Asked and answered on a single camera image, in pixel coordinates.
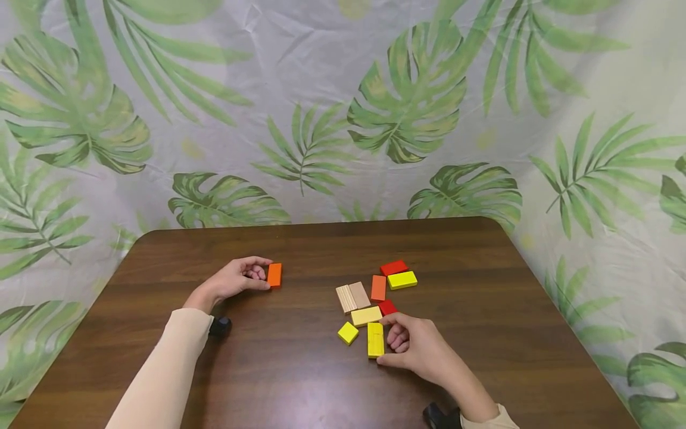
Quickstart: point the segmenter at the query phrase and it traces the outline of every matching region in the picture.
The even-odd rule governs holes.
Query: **black object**
[[[448,415],[443,414],[436,402],[424,408],[424,420],[431,429],[461,429],[460,409],[455,408]]]
[[[212,321],[210,325],[210,336],[226,336],[231,330],[231,319],[228,317],[216,318]]]

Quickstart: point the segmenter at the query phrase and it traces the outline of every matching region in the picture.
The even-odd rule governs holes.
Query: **fabric backdrop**
[[[486,216],[686,428],[686,2],[0,2],[0,427],[153,229]]]

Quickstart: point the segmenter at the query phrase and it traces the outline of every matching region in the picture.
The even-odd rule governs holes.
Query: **rectangular block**
[[[367,356],[376,359],[383,355],[383,325],[381,323],[367,323]]]
[[[398,312],[398,310],[396,310],[395,308],[395,305],[393,305],[393,303],[389,299],[386,299],[385,301],[379,303],[379,310],[381,310],[381,314],[384,316],[387,314]]]
[[[417,286],[417,278],[414,276],[414,271],[393,274],[388,276],[388,285],[391,290],[409,288],[410,286]]]
[[[273,288],[281,287],[281,264],[270,264],[267,271],[267,283]]]
[[[361,281],[357,283],[352,283],[350,286],[350,293],[353,294],[353,300],[357,308],[365,308],[372,305],[367,297],[367,292],[364,290],[364,286]]]
[[[369,322],[378,322],[382,317],[381,310],[376,306],[355,310],[350,315],[353,318],[353,325],[355,327],[365,326]]]
[[[336,294],[338,295],[338,301],[341,302],[341,307],[343,307],[344,314],[348,314],[353,310],[357,310],[355,300],[353,299],[353,294],[350,291],[350,286],[343,285],[336,288]]]
[[[345,325],[338,330],[338,337],[347,345],[350,345],[357,338],[358,334],[359,330],[352,326],[350,322],[345,322]]]
[[[386,278],[382,275],[372,276],[372,301],[386,299]]]
[[[397,274],[397,273],[402,273],[403,271],[407,271],[409,268],[407,265],[405,265],[405,262],[403,261],[395,261],[391,262],[390,264],[382,265],[381,266],[381,272],[385,276],[390,276],[391,274]]]

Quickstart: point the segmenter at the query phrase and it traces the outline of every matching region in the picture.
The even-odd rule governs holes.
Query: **wooden table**
[[[169,313],[235,257],[283,262],[283,287],[243,293],[233,331],[200,356],[184,428],[422,428],[441,389],[347,347],[334,288],[404,259],[415,288],[389,291],[431,318],[527,429],[635,424],[495,222],[483,218],[155,231],[133,247],[12,428],[103,428]]]

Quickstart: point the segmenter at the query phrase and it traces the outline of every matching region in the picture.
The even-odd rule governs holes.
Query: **light yellow block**
[[[345,322],[345,325],[343,325],[343,327],[338,330],[338,336],[347,345],[350,345],[357,338],[358,334],[359,330],[357,330],[356,327],[352,326],[350,322]]]
[[[409,288],[410,286],[417,286],[417,278],[414,276],[414,271],[391,274],[388,276],[388,285],[391,290]]]
[[[353,325],[356,327],[365,326],[369,322],[378,322],[383,317],[381,310],[376,306],[355,310],[350,315],[353,318]]]
[[[383,355],[383,325],[367,323],[367,356],[376,359]]]

